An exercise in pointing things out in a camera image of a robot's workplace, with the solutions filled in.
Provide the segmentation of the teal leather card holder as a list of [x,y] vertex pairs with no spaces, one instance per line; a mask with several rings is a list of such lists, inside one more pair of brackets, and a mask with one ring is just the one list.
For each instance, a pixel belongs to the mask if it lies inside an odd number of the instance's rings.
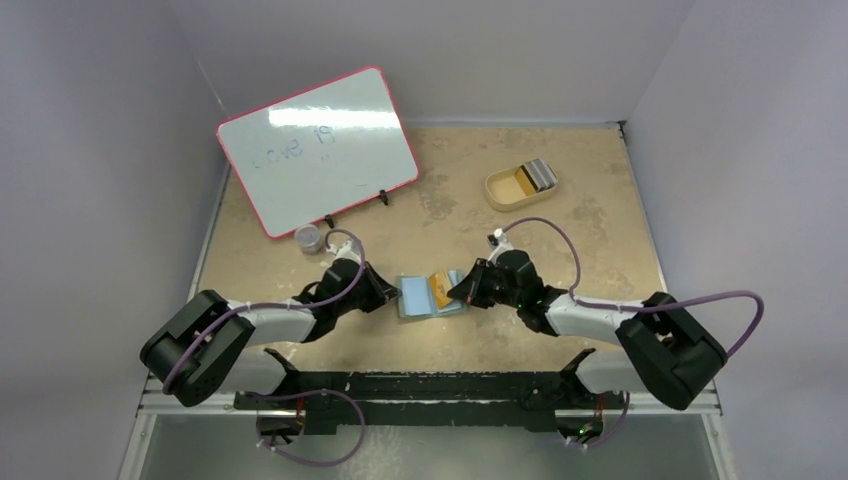
[[398,316],[404,320],[423,320],[465,313],[468,305],[448,298],[444,306],[438,303],[430,278],[427,276],[398,276],[400,290]]

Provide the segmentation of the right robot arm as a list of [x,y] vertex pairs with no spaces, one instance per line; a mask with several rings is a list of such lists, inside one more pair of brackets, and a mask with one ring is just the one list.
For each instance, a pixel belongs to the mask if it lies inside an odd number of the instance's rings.
[[599,394],[630,392],[685,410],[728,361],[724,347],[690,313],[672,308],[672,296],[656,292],[643,302],[600,309],[545,284],[522,250],[495,261],[477,259],[447,295],[477,308],[512,307],[536,333],[610,344],[581,351],[562,369],[561,392],[576,407]]

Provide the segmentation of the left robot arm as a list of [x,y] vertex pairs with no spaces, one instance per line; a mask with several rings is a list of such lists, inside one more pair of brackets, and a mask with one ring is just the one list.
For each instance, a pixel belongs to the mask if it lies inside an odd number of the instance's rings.
[[217,392],[245,392],[284,409],[297,399],[298,382],[271,344],[314,342],[343,315],[373,312],[399,295],[369,263],[346,258],[283,301],[249,304],[202,290],[144,343],[139,358],[163,393],[185,407]]

